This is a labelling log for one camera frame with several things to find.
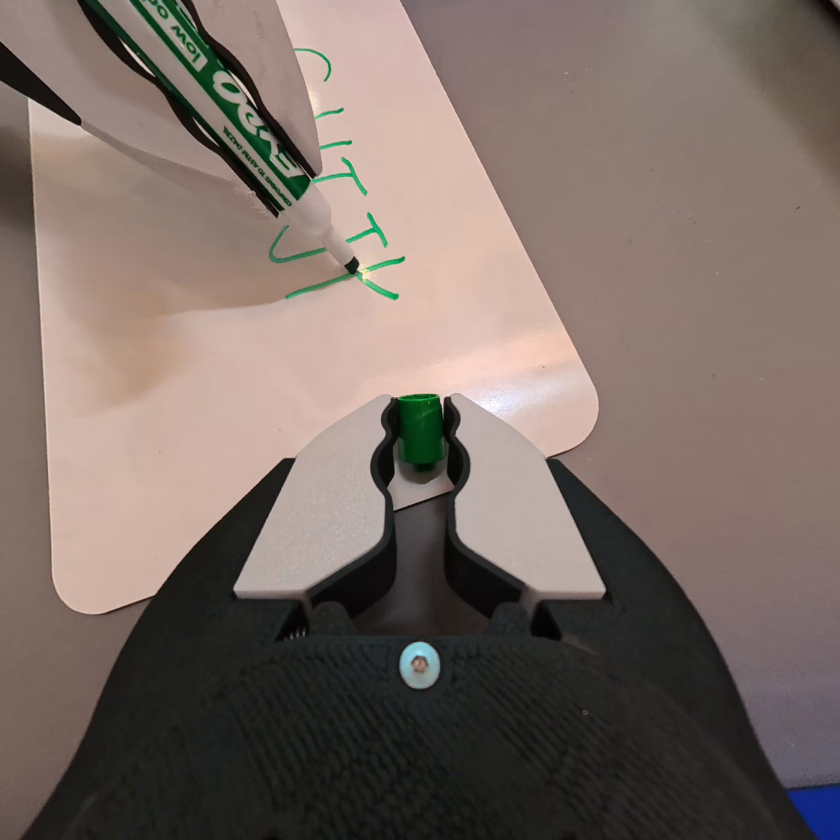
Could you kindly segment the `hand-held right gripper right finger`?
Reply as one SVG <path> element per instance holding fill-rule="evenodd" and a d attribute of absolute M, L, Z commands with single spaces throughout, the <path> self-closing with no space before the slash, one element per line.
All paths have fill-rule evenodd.
<path fill-rule="evenodd" d="M 606 586 L 548 459 L 516 428 L 461 394 L 444 400 L 449 587 L 491 617 L 505 603 L 600 601 Z"/>

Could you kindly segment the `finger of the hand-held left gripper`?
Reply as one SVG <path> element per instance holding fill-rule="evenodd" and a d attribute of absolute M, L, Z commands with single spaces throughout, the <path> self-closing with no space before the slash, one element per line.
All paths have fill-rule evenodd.
<path fill-rule="evenodd" d="M 89 134 L 206 204 L 269 215 L 254 187 L 182 125 L 163 91 L 112 52 L 79 2 L 2 1 L 1 42 Z"/>
<path fill-rule="evenodd" d="M 177 184 L 320 176 L 278 2 L 109 2 L 108 144 Z"/>

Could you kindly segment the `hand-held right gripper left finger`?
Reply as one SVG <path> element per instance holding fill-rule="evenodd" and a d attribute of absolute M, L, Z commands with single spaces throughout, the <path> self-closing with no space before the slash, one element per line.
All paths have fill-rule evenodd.
<path fill-rule="evenodd" d="M 391 589 L 396 532 L 389 484 L 396 399 L 380 395 L 293 460 L 234 584 L 240 600 L 325 602 L 360 615 Z"/>

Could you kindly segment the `white whiteboard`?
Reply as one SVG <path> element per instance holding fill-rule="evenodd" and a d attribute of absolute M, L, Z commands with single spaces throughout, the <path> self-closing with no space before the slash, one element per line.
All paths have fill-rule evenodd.
<path fill-rule="evenodd" d="M 279 2 L 318 188 L 379 290 L 29 104 L 52 580 L 152 597 L 283 458 L 371 399 L 459 392 L 547 456 L 599 401 L 400 2 Z"/>

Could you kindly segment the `green marker cap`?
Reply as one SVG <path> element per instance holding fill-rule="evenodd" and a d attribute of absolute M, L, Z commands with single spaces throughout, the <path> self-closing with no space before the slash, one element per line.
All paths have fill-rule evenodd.
<path fill-rule="evenodd" d="M 416 473 L 427 473 L 445 459 L 444 413 L 439 395 L 416 393 L 397 399 L 400 461 Z"/>

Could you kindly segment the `green dry-erase marker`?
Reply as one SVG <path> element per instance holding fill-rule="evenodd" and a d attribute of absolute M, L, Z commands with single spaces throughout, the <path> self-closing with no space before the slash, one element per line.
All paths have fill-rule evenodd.
<path fill-rule="evenodd" d="M 79 2 L 190 133 L 254 187 L 269 213 L 349 273 L 359 260 L 315 185 L 322 170 L 306 81 L 277 2 Z"/>

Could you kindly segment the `blue plastic bin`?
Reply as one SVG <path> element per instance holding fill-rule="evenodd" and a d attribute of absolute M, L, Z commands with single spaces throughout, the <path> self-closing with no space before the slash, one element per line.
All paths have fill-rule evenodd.
<path fill-rule="evenodd" d="M 839 784 L 792 789 L 789 796 L 817 838 L 839 839 Z"/>

